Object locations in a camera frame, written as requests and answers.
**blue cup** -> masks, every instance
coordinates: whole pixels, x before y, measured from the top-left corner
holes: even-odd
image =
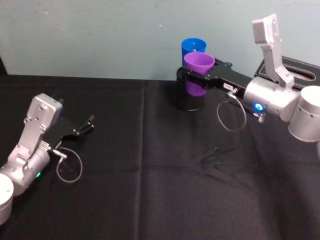
[[[187,38],[182,41],[182,65],[185,64],[185,55],[191,52],[201,52],[204,53],[206,51],[207,44],[200,38]]]

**white cylinder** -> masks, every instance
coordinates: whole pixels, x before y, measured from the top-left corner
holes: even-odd
[[[300,141],[320,140],[320,86],[307,86],[301,90],[288,129]]]
[[[0,174],[0,225],[11,215],[13,194],[14,184],[9,177]]]

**black tablecloth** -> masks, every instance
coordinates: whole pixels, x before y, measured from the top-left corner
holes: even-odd
[[[95,130],[66,143],[82,158],[82,178],[61,182],[53,157],[14,199],[0,239],[320,239],[316,146],[272,116],[228,132],[216,116],[223,92],[209,91],[197,112],[176,109],[174,92],[174,81],[1,77],[1,165],[39,93],[63,98],[78,125],[94,114]],[[232,106],[222,116],[243,121]]]

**purple cup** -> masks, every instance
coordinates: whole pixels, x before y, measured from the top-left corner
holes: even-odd
[[[189,52],[184,56],[184,66],[201,75],[208,73],[214,67],[215,62],[213,56],[199,51]],[[207,92],[202,86],[188,81],[188,79],[185,81],[185,85],[188,94],[195,97],[201,97]]]

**black bracket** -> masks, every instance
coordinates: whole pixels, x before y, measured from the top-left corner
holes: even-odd
[[[62,140],[83,137],[94,129],[94,118],[95,116],[91,115],[82,126],[77,127],[69,120],[61,117],[55,125],[45,133],[43,141],[54,149]]]
[[[232,70],[231,67],[232,64],[230,62],[218,63],[209,73],[201,75],[182,66],[177,71],[177,77],[187,78],[188,81],[198,84],[204,89],[217,88],[229,92],[231,89],[236,88],[236,97],[243,99],[246,87],[252,78]]]

